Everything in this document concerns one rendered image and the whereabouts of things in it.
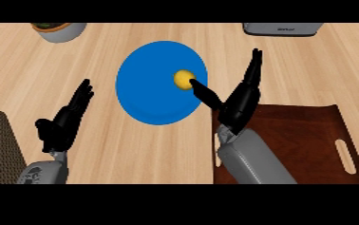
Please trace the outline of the grey appliance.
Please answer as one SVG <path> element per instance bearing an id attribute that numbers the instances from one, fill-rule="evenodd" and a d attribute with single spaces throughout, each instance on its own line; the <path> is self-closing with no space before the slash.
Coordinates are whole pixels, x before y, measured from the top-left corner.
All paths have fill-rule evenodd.
<path id="1" fill-rule="evenodd" d="M 322 23 L 244 23 L 244 32 L 257 36 L 313 36 Z"/>

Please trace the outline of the grey plant pot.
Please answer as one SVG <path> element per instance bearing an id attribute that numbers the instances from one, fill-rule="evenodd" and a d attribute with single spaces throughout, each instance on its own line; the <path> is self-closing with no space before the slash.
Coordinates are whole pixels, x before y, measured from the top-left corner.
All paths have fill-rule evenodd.
<path id="1" fill-rule="evenodd" d="M 33 29 L 47 42 L 64 43 L 80 36 L 86 26 L 86 23 L 64 23 L 56 28 L 40 28 L 38 26 L 33 25 Z"/>

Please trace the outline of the brown wooden tray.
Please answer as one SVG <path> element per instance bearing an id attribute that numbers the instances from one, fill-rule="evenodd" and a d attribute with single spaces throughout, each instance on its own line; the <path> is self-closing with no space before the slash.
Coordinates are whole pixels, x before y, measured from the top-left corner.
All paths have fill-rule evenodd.
<path id="1" fill-rule="evenodd" d="M 217 156 L 217 116 L 213 112 L 213 182 L 239 184 Z M 263 138 L 296 184 L 359 184 L 359 153 L 337 105 L 262 104 L 245 128 Z"/>

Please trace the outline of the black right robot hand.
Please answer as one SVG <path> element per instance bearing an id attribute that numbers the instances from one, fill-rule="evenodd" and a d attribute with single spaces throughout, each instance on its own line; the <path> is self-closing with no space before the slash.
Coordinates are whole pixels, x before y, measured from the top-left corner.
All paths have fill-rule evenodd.
<path id="1" fill-rule="evenodd" d="M 219 111 L 217 120 L 235 135 L 250 122 L 259 106 L 262 66 L 263 52 L 254 48 L 244 79 L 225 102 L 220 101 L 216 93 L 195 79 L 189 80 L 195 97 L 213 111 Z"/>

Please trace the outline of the dark woven mat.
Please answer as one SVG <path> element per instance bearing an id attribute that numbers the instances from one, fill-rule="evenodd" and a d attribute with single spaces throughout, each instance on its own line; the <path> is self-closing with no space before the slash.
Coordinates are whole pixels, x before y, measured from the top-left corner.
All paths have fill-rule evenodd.
<path id="1" fill-rule="evenodd" d="M 16 184 L 25 167 L 7 115 L 0 111 L 0 184 Z"/>

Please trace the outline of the blue round plate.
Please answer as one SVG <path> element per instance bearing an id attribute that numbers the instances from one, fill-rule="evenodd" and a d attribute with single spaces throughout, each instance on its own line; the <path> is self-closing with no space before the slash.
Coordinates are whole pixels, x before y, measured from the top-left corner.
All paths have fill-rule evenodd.
<path id="1" fill-rule="evenodd" d="M 173 41 L 142 45 L 126 57 L 118 70 L 115 89 L 123 109 L 139 122 L 170 124 L 185 119 L 201 101 L 191 89 L 174 83 L 180 70 L 194 73 L 207 84 L 207 66 L 197 51 Z"/>

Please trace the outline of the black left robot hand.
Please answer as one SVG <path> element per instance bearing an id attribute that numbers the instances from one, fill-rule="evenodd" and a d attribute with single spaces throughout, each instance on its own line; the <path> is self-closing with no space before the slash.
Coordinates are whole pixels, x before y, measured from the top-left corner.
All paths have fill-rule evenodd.
<path id="1" fill-rule="evenodd" d="M 84 79 L 74 91 L 70 104 L 61 108 L 53 120 L 37 119 L 36 127 L 38 129 L 40 140 L 43 141 L 41 151 L 44 153 L 70 150 L 93 96 L 95 92 L 90 80 Z"/>

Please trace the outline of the yellow lemon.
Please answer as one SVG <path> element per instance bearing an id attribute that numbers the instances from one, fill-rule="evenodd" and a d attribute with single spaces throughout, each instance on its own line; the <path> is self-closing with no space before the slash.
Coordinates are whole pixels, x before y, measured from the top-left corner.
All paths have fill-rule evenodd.
<path id="1" fill-rule="evenodd" d="M 189 90 L 192 88 L 191 79 L 195 79 L 195 75 L 189 70 L 182 69 L 176 72 L 174 84 L 180 90 Z"/>

